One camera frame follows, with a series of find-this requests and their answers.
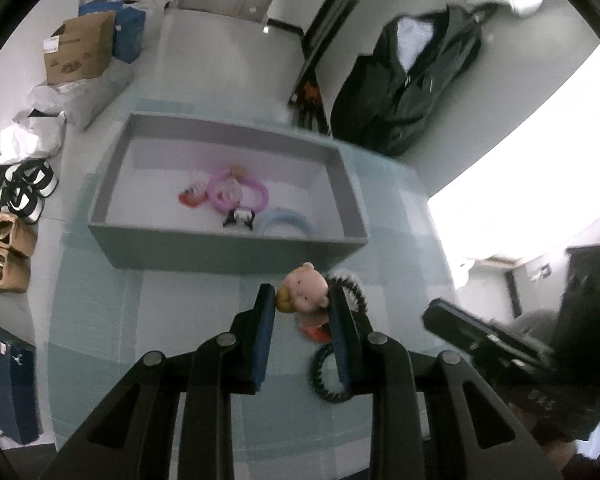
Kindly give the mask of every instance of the blue hair tie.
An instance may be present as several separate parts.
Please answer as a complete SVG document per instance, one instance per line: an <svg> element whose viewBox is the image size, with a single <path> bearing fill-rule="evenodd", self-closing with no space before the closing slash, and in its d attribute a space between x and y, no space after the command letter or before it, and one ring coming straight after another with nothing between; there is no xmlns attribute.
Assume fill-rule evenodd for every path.
<svg viewBox="0 0 600 480"><path fill-rule="evenodd" d="M286 209L283 207L267 209L257 215L255 222L255 234L263 235L264 231L267 230L267 227L274 222L293 225L294 227L300 229L309 238L314 237L314 227L304 216L296 211L293 211L292 209Z"/></svg>

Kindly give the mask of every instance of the pink hair tie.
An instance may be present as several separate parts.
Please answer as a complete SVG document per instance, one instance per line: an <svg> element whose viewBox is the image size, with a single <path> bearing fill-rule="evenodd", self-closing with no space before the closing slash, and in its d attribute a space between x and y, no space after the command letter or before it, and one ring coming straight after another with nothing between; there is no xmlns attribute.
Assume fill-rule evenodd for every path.
<svg viewBox="0 0 600 480"><path fill-rule="evenodd" d="M255 215L256 213L259 213L264 208L266 208L267 205L269 205L269 191L264 186L264 184L261 183L261 181L249 175L245 175L242 178L239 178L238 181L244 186L256 190L260 194L262 199L260 200L260 203L258 205L247 208L245 206L240 206L240 204L237 204L235 202L225 202L224 200L222 200L216 194L216 187L220 182L228 179L233 174L234 172L231 170L231 168L229 168L228 170L220 171L219 173L216 173L214 176L211 177L208 186L206 186L206 194L208 195L209 202L213 204L217 211L224 214L229 214L232 213L235 209L241 207L244 209L249 209Z"/></svg>

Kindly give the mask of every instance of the blue box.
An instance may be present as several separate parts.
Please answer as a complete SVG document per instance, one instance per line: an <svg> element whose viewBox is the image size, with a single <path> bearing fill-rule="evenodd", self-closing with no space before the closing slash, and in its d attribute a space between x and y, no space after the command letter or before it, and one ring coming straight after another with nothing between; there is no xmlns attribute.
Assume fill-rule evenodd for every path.
<svg viewBox="0 0 600 480"><path fill-rule="evenodd" d="M124 5L123 2L90 2L80 6L78 16L106 10L115 11L113 56L125 63L131 63L140 56L146 13Z"/></svg>

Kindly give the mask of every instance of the open box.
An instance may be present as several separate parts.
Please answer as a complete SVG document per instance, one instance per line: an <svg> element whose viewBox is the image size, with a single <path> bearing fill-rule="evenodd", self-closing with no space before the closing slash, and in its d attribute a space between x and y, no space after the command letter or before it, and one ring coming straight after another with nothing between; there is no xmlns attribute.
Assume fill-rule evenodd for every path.
<svg viewBox="0 0 600 480"><path fill-rule="evenodd" d="M309 221L309 238L275 224L257 235L222 227L210 202L178 195L193 173L240 165L269 191L270 208ZM242 205L258 201L243 187ZM360 206L337 146L254 126L136 112L114 146L89 228L115 267L189 272L289 272L303 262L327 270L367 242Z"/></svg>

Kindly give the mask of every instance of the black and white sneaker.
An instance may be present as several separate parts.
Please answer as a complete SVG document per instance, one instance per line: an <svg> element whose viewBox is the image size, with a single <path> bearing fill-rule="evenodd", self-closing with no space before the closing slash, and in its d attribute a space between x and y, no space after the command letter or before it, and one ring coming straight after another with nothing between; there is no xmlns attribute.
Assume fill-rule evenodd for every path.
<svg viewBox="0 0 600 480"><path fill-rule="evenodd" d="M44 158L25 160L11 166L4 174L7 183L23 182L42 198L47 198L58 187L58 178L51 165Z"/></svg>
<svg viewBox="0 0 600 480"><path fill-rule="evenodd" d="M0 211L12 213L25 222L40 220L45 201L26 184L8 182L0 188Z"/></svg>

